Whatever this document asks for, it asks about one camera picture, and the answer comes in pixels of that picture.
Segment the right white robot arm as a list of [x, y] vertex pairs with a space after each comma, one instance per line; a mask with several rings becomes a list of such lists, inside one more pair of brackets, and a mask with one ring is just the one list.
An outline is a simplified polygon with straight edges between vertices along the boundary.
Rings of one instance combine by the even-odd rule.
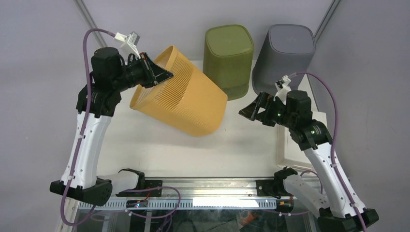
[[305, 91], [292, 90], [283, 101], [278, 96], [260, 93], [239, 114], [265, 126], [287, 128], [291, 138], [311, 162], [324, 189], [319, 193], [292, 168], [275, 172], [269, 188], [274, 197], [295, 196], [317, 219], [322, 232], [363, 232], [379, 220], [350, 185], [336, 155], [327, 127], [313, 118], [311, 99]]

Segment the yellow mesh waste bin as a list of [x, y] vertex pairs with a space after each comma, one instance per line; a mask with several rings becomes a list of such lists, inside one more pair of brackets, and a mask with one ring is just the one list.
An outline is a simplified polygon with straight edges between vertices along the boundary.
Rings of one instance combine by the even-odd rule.
[[138, 86], [130, 108], [190, 136], [215, 132], [225, 114], [225, 92], [174, 45], [165, 49], [154, 62], [174, 76], [155, 87]]

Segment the white perforated plastic basket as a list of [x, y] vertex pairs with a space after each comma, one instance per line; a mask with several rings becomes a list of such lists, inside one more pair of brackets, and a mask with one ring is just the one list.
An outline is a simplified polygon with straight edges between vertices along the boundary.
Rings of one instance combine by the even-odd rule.
[[278, 129], [276, 163], [280, 168], [290, 167], [297, 171], [314, 170], [311, 162], [292, 140], [288, 129], [276, 125]]

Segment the grey mesh waste bin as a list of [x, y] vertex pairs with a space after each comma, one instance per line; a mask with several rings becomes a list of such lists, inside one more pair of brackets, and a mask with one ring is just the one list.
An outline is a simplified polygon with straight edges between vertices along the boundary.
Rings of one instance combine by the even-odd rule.
[[315, 38], [308, 27], [297, 24], [272, 25], [252, 70], [254, 92], [275, 95], [275, 82], [284, 75], [306, 71], [315, 51]]

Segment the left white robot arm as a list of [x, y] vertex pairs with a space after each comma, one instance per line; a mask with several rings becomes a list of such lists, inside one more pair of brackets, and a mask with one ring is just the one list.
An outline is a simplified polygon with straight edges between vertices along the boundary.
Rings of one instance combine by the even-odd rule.
[[90, 62], [91, 83], [78, 93], [77, 129], [69, 163], [60, 180], [51, 182], [49, 189], [58, 195], [103, 206], [122, 191], [140, 196], [146, 189], [139, 171], [123, 169], [106, 177], [96, 174], [103, 139], [121, 102], [121, 93], [135, 86], [157, 86], [174, 75], [145, 52], [123, 58], [113, 47], [96, 50]]

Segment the green mesh waste bin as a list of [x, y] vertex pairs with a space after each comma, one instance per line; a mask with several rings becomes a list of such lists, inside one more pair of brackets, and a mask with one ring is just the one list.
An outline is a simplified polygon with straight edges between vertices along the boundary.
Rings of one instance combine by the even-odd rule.
[[206, 31], [203, 72], [226, 93], [229, 101], [247, 94], [253, 53], [253, 39], [242, 25], [223, 25]]

